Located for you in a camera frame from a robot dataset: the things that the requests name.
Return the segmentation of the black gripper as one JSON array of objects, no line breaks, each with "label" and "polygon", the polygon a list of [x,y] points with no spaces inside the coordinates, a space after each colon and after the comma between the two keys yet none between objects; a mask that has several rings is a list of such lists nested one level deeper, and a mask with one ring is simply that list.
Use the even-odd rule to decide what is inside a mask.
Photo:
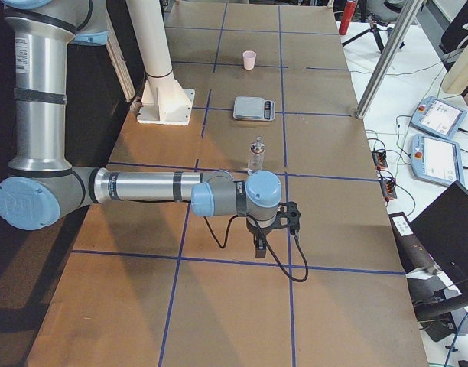
[{"label": "black gripper", "polygon": [[267,236],[275,227],[275,217],[273,216],[267,220],[257,220],[253,216],[248,216],[246,218],[246,226],[250,233],[253,234],[255,258],[265,258],[267,252]]}]

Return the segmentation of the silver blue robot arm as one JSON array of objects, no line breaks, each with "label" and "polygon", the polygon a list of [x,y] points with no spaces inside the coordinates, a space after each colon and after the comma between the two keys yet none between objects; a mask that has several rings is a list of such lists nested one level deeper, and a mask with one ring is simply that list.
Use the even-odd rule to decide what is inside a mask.
[{"label": "silver blue robot arm", "polygon": [[4,16],[15,32],[17,153],[0,183],[1,218],[36,230],[94,203],[189,203],[204,218],[245,218],[256,257],[271,252],[267,236],[288,213],[272,172],[236,180],[225,171],[115,172],[66,159],[67,46],[106,43],[104,1],[6,1]]}]

